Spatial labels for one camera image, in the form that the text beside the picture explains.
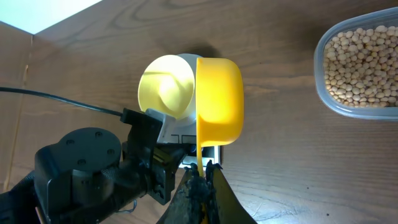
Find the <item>measuring cup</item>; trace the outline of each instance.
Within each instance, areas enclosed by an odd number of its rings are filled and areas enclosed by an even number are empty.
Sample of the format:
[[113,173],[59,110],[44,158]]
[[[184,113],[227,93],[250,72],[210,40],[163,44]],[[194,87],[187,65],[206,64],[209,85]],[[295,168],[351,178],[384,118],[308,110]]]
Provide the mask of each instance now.
[[[243,128],[243,81],[238,66],[225,58],[198,58],[195,91],[197,149],[237,140]],[[197,159],[203,176],[201,150]]]

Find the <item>black cable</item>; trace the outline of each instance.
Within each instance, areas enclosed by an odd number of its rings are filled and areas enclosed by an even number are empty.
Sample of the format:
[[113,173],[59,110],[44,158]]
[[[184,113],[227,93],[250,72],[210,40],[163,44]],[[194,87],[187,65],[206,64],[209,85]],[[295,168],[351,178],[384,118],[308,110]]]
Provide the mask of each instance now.
[[28,95],[34,95],[34,96],[41,96],[41,97],[45,97],[45,98],[49,98],[49,99],[53,99],[53,100],[58,100],[64,103],[70,103],[72,105],[75,106],[81,106],[83,108],[87,108],[90,110],[95,110],[95,111],[99,111],[102,113],[107,113],[107,114],[112,114],[112,115],[116,115],[116,116],[122,116],[123,114],[121,112],[117,112],[117,111],[113,111],[113,110],[109,110],[109,109],[104,109],[104,108],[100,108],[97,106],[91,106],[85,103],[80,103],[74,100],[69,100],[66,99],[64,97],[60,97],[60,96],[55,96],[55,95],[51,95],[48,93],[42,93],[39,91],[33,91],[33,90],[23,90],[23,89],[19,89],[19,88],[8,88],[8,87],[0,87],[0,91],[3,92],[10,92],[10,93],[22,93],[22,94],[28,94]]

